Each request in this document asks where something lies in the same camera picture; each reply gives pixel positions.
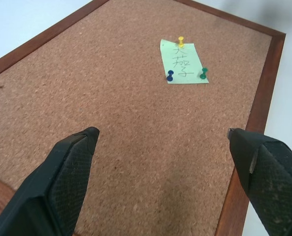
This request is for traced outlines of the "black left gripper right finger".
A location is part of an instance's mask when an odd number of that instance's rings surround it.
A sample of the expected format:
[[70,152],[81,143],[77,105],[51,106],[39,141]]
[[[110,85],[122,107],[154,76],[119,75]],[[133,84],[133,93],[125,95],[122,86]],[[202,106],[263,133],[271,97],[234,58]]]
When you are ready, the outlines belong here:
[[292,150],[240,128],[227,137],[241,186],[269,236],[292,236]]

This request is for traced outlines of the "light green paper note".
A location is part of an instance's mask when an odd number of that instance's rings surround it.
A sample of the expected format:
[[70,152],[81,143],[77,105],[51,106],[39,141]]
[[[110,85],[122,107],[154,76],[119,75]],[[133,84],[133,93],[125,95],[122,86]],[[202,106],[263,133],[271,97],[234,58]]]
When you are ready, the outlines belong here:
[[178,43],[162,39],[160,42],[160,52],[164,72],[167,77],[169,70],[174,71],[173,81],[168,84],[207,84],[208,79],[201,79],[202,63],[193,43],[185,43],[183,48],[178,47]]

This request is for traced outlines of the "wood framed cork board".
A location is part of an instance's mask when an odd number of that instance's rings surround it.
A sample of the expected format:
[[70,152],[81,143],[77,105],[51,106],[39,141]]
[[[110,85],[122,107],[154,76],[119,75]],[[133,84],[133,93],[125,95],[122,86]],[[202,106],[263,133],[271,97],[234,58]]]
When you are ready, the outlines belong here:
[[[193,43],[207,84],[166,81],[162,39]],[[100,130],[81,236],[214,236],[271,36],[174,0],[109,0],[0,74],[0,180]]]

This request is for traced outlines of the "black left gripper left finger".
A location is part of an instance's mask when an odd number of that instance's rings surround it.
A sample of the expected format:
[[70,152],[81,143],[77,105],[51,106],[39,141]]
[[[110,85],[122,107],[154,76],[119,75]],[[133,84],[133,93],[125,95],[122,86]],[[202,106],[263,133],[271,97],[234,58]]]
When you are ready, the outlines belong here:
[[88,127],[53,146],[0,214],[0,236],[73,236],[98,137]]

